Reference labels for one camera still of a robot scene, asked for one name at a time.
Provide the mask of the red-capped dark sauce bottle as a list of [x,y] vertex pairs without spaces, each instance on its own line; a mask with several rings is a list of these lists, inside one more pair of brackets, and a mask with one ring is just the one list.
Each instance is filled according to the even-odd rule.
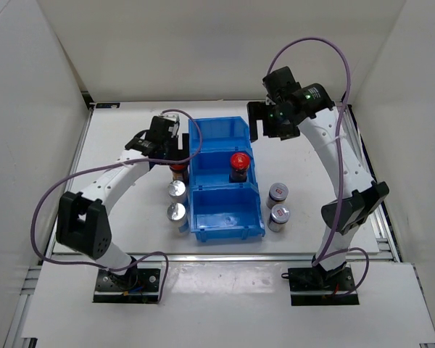
[[170,170],[174,181],[189,182],[189,166],[187,164],[171,165]]

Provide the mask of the silver-lid shaker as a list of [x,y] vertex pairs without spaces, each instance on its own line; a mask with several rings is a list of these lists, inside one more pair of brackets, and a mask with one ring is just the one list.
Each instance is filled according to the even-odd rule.
[[169,197],[176,203],[188,204],[186,185],[182,181],[171,181],[167,187]]
[[183,204],[171,203],[167,208],[167,218],[178,235],[185,236],[189,233],[188,214]]

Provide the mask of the red-label spice jar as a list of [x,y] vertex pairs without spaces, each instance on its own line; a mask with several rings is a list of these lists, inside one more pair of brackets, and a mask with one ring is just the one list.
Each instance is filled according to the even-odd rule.
[[277,204],[283,204],[289,194],[288,187],[283,183],[274,183],[271,185],[268,197],[266,199],[266,206],[272,209]]
[[273,232],[284,229],[290,218],[290,211],[285,204],[275,204],[270,211],[267,227]]

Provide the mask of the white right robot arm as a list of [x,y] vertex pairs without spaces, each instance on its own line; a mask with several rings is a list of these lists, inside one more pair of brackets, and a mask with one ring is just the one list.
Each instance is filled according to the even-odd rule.
[[357,229],[389,193],[364,169],[343,138],[340,112],[322,85],[293,84],[268,92],[268,101],[251,101],[247,119],[202,118],[189,125],[196,156],[190,167],[191,230],[199,241],[246,239],[263,235],[261,200],[251,144],[262,134],[283,140],[305,136],[326,169],[335,199],[321,209],[326,224],[313,259],[311,281],[331,288],[346,265]]

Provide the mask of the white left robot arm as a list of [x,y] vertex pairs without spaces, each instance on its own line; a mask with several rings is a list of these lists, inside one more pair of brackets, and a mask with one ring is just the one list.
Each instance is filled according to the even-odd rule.
[[58,207],[56,240],[108,269],[122,290],[132,289],[138,273],[129,265],[134,259],[112,241],[109,213],[135,182],[154,164],[148,160],[171,160],[177,151],[179,116],[152,118],[148,130],[137,133],[117,159],[119,167],[105,170],[77,193],[65,192]]

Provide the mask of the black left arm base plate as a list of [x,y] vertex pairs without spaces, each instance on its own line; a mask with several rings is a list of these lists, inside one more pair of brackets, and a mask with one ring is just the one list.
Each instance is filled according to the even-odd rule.
[[159,268],[137,268],[125,275],[113,275],[99,270],[93,294],[93,303],[156,304],[160,294]]

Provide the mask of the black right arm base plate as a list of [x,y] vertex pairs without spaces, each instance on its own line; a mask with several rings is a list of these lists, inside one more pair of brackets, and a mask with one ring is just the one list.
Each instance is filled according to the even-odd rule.
[[350,267],[346,267],[327,280],[323,280],[314,268],[289,268],[281,274],[281,277],[289,282],[293,307],[360,304]]

